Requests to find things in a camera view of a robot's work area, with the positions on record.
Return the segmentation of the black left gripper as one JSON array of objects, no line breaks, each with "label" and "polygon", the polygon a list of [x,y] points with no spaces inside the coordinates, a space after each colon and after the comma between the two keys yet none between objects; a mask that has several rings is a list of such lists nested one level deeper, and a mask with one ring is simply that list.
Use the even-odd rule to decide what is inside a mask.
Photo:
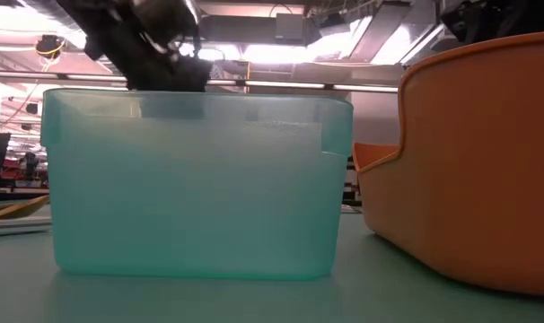
[{"label": "black left gripper", "polygon": [[122,55],[118,69],[129,90],[204,92],[212,63],[180,53],[176,41],[190,39],[193,55],[200,50],[196,8],[192,0],[56,0],[85,34],[84,52],[93,60],[107,56],[113,40],[133,39],[147,53]]}]

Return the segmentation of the teal translucent plastic bin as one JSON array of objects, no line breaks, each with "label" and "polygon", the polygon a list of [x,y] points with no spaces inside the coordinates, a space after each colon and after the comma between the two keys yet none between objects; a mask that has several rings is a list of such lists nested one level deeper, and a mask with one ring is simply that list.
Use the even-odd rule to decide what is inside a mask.
[{"label": "teal translucent plastic bin", "polygon": [[352,105],[319,96],[53,89],[64,271],[311,279],[333,267]]}]

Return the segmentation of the grey ceiling box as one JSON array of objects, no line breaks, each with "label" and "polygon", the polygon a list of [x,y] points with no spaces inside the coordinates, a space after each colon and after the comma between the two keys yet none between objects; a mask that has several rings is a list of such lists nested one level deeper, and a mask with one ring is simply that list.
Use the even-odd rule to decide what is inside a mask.
[{"label": "grey ceiling box", "polygon": [[297,41],[303,39],[303,17],[299,14],[276,14],[276,39]]}]

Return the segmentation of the black shelf unit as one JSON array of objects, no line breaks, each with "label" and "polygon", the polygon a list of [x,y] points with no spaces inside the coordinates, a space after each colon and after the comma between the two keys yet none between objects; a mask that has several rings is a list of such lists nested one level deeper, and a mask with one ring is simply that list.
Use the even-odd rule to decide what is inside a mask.
[{"label": "black shelf unit", "polygon": [[362,206],[359,180],[355,169],[354,161],[351,156],[349,156],[347,159],[342,204],[358,207]]}]

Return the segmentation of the orange plastic bin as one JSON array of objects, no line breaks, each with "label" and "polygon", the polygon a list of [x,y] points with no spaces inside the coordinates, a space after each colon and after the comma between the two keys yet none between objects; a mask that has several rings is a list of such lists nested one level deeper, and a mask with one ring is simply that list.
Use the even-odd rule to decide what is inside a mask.
[{"label": "orange plastic bin", "polygon": [[399,141],[356,143],[367,227],[434,271],[544,296],[544,31],[403,75]]}]

